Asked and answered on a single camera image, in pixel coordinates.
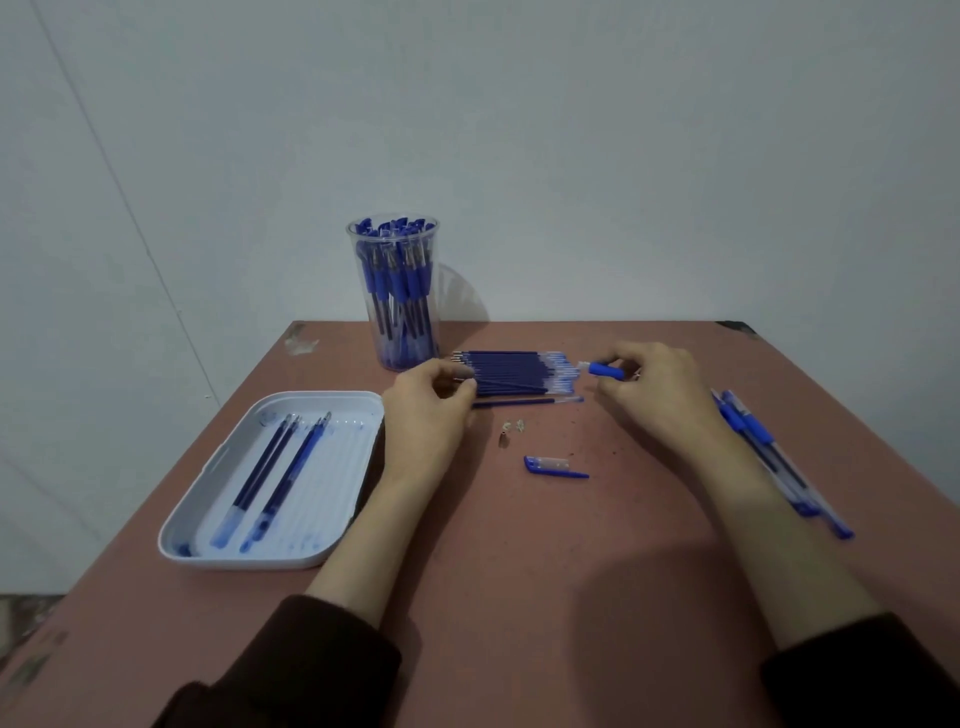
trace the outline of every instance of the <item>sleeve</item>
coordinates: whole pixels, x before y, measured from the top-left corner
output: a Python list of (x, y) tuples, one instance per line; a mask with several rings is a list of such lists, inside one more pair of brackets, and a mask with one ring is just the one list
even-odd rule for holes
[(155, 726), (375, 726), (399, 665), (396, 647), (360, 618), (289, 596), (227, 674), (181, 688)]
[(793, 646), (760, 676), (791, 728), (960, 725), (960, 690), (892, 614)]

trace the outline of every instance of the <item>plastic tray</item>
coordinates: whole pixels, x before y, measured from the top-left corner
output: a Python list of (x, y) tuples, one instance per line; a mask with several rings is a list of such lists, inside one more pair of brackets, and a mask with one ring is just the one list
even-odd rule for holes
[[(301, 415), (312, 424), (332, 412), (323, 437), (263, 540), (240, 552), (253, 522), (293, 460), (308, 427), (299, 428), (224, 548), (210, 539), (280, 421)], [(160, 529), (166, 558), (202, 569), (305, 569), (320, 564), (353, 517), (383, 403), (373, 392), (279, 392), (259, 401), (204, 465)]]

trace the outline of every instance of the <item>clear plastic cup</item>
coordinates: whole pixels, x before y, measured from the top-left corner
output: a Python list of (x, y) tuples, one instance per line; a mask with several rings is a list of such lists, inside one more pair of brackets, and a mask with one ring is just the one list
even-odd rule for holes
[(347, 225), (376, 358), (400, 372), (440, 355), (437, 231), (422, 215), (379, 214)]

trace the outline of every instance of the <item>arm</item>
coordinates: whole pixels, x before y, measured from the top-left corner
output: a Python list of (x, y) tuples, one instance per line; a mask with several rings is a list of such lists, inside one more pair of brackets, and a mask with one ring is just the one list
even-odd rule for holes
[(811, 538), (750, 447), (723, 421), (688, 352), (617, 344), (613, 357), (636, 381), (601, 380), (601, 391), (677, 452), (716, 506), (774, 641), (781, 649), (871, 615), (880, 606)]
[(719, 415), (693, 357), (663, 344), (623, 342), (606, 360), (640, 376), (603, 378), (601, 392), (682, 457), (716, 508), (783, 650), (762, 677), (786, 722), (912, 721), (925, 711), (958, 718), (960, 692), (949, 676), (814, 538)]
[(441, 400), (440, 378), (470, 377), (460, 364), (433, 359), (396, 378), (383, 395), (387, 433), (383, 477), (343, 541), (306, 592), (376, 627), (407, 545), (463, 438), (476, 382)]
[(463, 437), (470, 369), (432, 360), (383, 395), (386, 457), (367, 505), (305, 595), (290, 596), (212, 687), (181, 688), (155, 726), (378, 725), (400, 656), (377, 631), (423, 509)]

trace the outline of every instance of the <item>hand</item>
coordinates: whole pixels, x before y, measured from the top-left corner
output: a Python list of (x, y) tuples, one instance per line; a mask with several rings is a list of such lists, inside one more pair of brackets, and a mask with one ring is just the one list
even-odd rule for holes
[(435, 488), (460, 446), (477, 385), (467, 378), (442, 400), (435, 387), (473, 377), (470, 367), (430, 359), (396, 377), (383, 393), (386, 424), (384, 479)]
[[(597, 385), (600, 392), (682, 458), (690, 461), (706, 446), (730, 439), (732, 432), (690, 352), (665, 344), (621, 341), (600, 361), (618, 359), (625, 380), (602, 376)], [(639, 377), (630, 381), (637, 370)]]

